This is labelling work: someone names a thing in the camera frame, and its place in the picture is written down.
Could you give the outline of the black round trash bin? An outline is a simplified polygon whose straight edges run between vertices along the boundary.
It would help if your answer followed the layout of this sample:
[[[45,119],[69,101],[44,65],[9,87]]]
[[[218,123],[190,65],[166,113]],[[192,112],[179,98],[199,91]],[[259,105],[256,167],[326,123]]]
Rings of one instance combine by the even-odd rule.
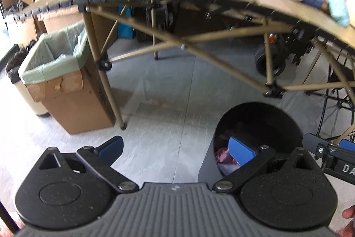
[[[230,137],[255,147],[268,145],[280,156],[288,156],[296,147],[302,146],[303,133],[287,113],[275,106],[262,102],[239,104],[220,118],[199,170],[199,182],[211,187],[223,178],[215,153],[227,147]]]

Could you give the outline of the black folding chair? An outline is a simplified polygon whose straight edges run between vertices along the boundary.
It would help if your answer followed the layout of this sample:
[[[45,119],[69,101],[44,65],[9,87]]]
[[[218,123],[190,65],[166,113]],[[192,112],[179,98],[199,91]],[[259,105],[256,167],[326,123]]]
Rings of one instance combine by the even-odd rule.
[[[332,46],[325,47],[329,51],[329,55],[336,54],[337,57],[333,62],[329,62],[327,85],[333,87],[325,88],[325,93],[319,93],[322,88],[315,90],[306,90],[304,93],[308,96],[314,95],[324,99],[323,110],[321,113],[319,125],[316,131],[316,136],[319,137],[321,129],[325,122],[325,111],[327,109],[328,101],[336,102],[338,110],[345,109],[351,112],[351,126],[346,130],[347,135],[339,135],[330,137],[329,140],[335,142],[340,137],[349,137],[350,141],[354,141],[354,56],[345,53],[342,50],[334,49]]]

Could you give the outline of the tan folding table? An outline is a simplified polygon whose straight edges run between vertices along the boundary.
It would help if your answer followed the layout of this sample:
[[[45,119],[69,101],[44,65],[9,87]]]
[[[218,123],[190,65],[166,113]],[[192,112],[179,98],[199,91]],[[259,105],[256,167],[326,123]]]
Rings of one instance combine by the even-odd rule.
[[[127,17],[123,13],[113,13],[112,7],[123,5],[126,8],[137,6],[156,8],[165,2],[186,4],[191,9],[198,9],[205,13],[226,14],[235,19],[252,19],[255,26],[193,34],[177,37],[174,34],[159,30],[155,24],[146,24],[134,17]],[[120,110],[112,96],[104,65],[108,63],[105,54],[110,42],[99,43],[99,31],[95,29],[93,16],[104,17],[115,24],[125,24],[138,31],[152,36],[153,43],[146,48],[133,50],[116,56],[114,62],[123,61],[136,56],[159,52],[171,48],[181,48],[187,53],[222,69],[239,80],[259,90],[263,95],[280,98],[285,92],[297,92],[325,89],[333,87],[327,83],[301,84],[279,86],[276,84],[272,71],[273,59],[269,40],[265,40],[266,53],[266,81],[259,82],[243,71],[231,66],[221,59],[209,54],[205,50],[196,48],[195,44],[212,40],[223,40],[230,37],[246,37],[262,35],[268,37],[270,33],[286,33],[303,31],[310,35],[310,41],[318,48],[319,54],[333,62],[335,57],[329,55],[326,46],[342,50],[354,56],[354,29],[350,26],[339,26],[331,17],[320,10],[292,0],[39,0],[14,15],[14,20],[25,20],[40,13],[55,11],[75,5],[83,14],[84,24],[89,38],[90,50],[94,61],[99,67],[99,75],[110,102],[116,120],[122,129],[126,128]]]

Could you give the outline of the beige bin with black liner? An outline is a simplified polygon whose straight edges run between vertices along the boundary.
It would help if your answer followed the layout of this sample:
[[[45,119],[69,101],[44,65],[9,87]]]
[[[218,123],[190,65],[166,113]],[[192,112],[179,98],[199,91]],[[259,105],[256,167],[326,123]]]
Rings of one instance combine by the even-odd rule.
[[[33,113],[38,117],[48,117],[49,112],[41,102],[35,102],[30,95],[25,84],[19,76],[19,68],[29,54],[31,48],[35,45],[35,41],[31,40],[28,46],[20,48],[7,62],[5,66],[5,74],[8,76],[11,83],[16,87],[19,94],[22,96],[26,104],[31,108]]]

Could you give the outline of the light blue plush toy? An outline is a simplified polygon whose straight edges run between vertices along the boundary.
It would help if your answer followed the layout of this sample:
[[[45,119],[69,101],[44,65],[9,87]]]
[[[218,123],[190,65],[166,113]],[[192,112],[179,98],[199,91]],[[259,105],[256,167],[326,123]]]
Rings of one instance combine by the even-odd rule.
[[[345,0],[327,0],[331,17],[340,26],[348,26],[350,18]]]

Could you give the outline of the red white can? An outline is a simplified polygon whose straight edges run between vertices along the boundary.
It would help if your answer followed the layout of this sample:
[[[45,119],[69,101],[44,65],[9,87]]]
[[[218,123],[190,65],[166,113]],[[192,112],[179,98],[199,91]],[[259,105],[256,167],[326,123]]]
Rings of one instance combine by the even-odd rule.
[[[277,35],[270,33],[268,36],[268,40],[270,43],[275,43],[277,41]]]

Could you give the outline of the cardboard box with green liner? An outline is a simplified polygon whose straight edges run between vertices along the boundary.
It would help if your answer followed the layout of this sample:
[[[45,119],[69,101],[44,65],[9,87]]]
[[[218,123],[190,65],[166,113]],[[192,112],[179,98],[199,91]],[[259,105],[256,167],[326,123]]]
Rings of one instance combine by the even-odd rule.
[[[67,133],[114,126],[83,21],[41,35],[21,64],[19,77],[32,99]]]

